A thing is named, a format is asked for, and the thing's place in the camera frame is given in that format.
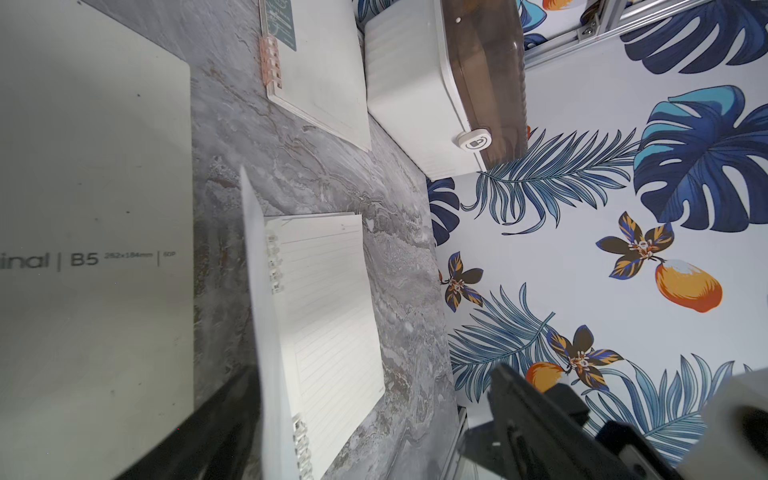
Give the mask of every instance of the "white storage box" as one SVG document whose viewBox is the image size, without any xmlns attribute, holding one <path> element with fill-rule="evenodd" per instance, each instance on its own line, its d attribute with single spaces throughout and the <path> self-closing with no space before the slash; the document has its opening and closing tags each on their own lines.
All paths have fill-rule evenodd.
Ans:
<svg viewBox="0 0 768 480">
<path fill-rule="evenodd" d="M 520 158 L 522 38 L 515 0 L 399 0 L 366 24 L 368 110 L 431 180 Z"/>
</svg>

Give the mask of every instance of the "marble countertop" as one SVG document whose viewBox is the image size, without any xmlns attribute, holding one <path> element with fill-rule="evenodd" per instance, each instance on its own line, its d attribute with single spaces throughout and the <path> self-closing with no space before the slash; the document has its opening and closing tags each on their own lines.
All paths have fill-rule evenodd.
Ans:
<svg viewBox="0 0 768 480">
<path fill-rule="evenodd" d="M 363 216 L 386 394 L 323 478 L 439 478 L 458 416 L 424 174 L 372 118 L 367 154 L 266 99 L 257 2 L 86 2 L 190 65 L 196 405 L 256 361 L 243 164 L 265 215 Z"/>
</svg>

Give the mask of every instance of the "brown transparent lid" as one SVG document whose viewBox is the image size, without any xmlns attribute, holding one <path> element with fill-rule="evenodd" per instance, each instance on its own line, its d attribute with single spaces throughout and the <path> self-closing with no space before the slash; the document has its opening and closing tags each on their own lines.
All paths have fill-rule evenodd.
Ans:
<svg viewBox="0 0 768 480">
<path fill-rule="evenodd" d="M 523 29 L 515 0 L 442 0 L 453 78 L 472 130 L 486 128 L 485 167 L 528 151 Z"/>
</svg>

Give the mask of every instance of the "metal bracket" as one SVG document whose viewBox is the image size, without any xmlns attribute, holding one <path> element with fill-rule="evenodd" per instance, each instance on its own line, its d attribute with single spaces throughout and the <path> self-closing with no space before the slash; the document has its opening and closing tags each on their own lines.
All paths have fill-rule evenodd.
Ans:
<svg viewBox="0 0 768 480">
<path fill-rule="evenodd" d="M 594 37 L 598 34 L 598 29 L 600 28 L 600 24 L 598 22 L 597 17 L 593 18 L 591 22 L 584 25 L 583 27 L 580 27 L 576 30 L 576 37 L 579 41 L 586 40 L 587 38 Z"/>
<path fill-rule="evenodd" d="M 627 0 L 603 0 L 599 14 L 598 35 L 614 30 L 619 25 L 626 6 Z"/>
</svg>

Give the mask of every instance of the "floral wallpaper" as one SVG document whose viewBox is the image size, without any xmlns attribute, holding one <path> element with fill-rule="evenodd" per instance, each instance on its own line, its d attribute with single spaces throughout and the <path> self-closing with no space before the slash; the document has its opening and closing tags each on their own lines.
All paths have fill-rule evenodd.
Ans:
<svg viewBox="0 0 768 480">
<path fill-rule="evenodd" d="M 768 366 L 767 25 L 768 0 L 713 0 L 531 69 L 525 157 L 428 183 L 471 425 L 506 363 L 677 465 L 719 386 Z"/>
</svg>

